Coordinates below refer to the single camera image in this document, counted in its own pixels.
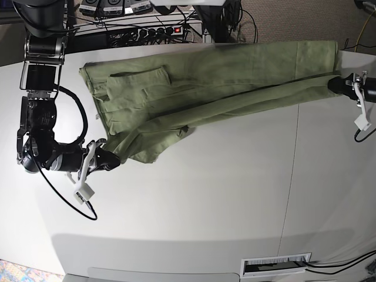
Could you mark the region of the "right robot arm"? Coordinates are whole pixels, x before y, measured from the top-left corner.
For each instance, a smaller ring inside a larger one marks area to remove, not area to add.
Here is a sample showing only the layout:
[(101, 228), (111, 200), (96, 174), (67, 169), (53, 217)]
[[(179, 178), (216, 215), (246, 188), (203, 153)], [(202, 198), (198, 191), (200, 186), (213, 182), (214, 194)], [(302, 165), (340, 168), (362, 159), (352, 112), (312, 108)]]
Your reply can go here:
[[(79, 98), (60, 85), (68, 38), (76, 32), (76, 28), (64, 26), (65, 1), (13, 1), (12, 4), (27, 29), (20, 81), (20, 89), (27, 95), (22, 98), (17, 131), (18, 163), (29, 173), (42, 169), (76, 172), (80, 184), (92, 172), (117, 168), (120, 159), (103, 149), (104, 139), (82, 146), (88, 131), (86, 112)], [(82, 117), (82, 132), (70, 143), (57, 142), (53, 131), (59, 93), (75, 101)]]

